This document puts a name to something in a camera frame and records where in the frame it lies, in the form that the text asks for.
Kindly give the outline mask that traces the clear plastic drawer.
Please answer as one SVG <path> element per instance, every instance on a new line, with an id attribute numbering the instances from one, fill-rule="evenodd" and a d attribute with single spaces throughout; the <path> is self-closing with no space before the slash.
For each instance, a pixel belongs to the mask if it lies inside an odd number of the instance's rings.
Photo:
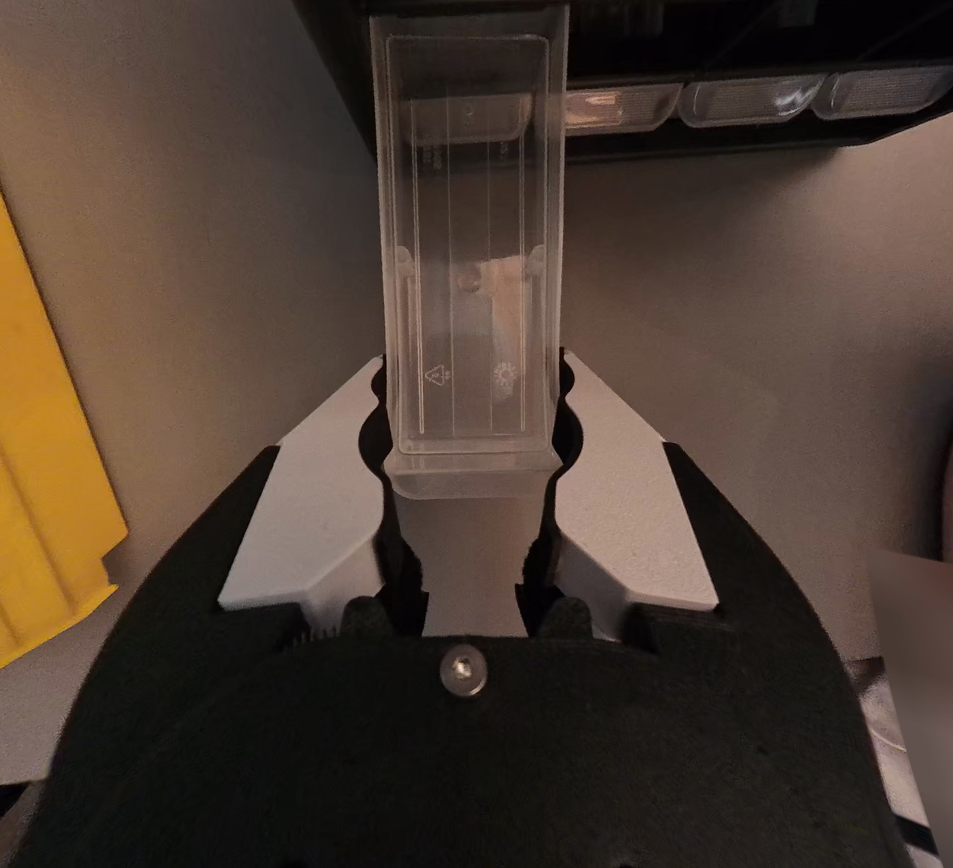
<path id="1" fill-rule="evenodd" d="M 558 466 L 569 9 L 370 24 L 392 450 L 411 500 Z"/>

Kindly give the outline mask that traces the black drawer cabinet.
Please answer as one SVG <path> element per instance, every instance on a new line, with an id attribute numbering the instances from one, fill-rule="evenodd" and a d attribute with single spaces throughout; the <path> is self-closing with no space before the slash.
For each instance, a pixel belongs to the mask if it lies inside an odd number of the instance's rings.
<path id="1" fill-rule="evenodd" d="M 292 0 L 375 150 L 371 16 L 569 11 L 567 87 L 950 67 L 952 0 Z"/>

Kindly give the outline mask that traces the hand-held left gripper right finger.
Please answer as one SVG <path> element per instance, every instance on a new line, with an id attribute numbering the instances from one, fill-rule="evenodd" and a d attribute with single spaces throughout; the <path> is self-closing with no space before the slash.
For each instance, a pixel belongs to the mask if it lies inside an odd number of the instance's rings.
<path id="1" fill-rule="evenodd" d="M 561 351 L 539 534 L 518 583 L 528 636 L 578 599 L 604 639 L 628 639 L 637 612 L 705 619 L 719 598 L 665 449 L 648 421 L 577 355 Z"/>

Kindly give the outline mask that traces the yellow plastic bin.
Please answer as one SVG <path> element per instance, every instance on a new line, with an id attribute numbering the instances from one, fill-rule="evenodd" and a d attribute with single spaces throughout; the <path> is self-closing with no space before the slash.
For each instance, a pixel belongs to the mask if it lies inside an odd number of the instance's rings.
<path id="1" fill-rule="evenodd" d="M 114 591 L 128 535 L 14 224 L 1 204 L 1 666 Z"/>

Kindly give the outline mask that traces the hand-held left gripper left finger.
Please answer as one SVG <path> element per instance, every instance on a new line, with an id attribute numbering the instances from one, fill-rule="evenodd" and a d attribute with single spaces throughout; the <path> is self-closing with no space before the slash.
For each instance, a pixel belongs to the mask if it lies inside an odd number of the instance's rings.
<path id="1" fill-rule="evenodd" d="M 383 469 L 385 379 L 373 358 L 281 439 L 219 593 L 223 610 L 293 604 L 312 636 L 332 637 L 351 600 L 368 597 L 396 634 L 422 635 L 422 566 Z"/>

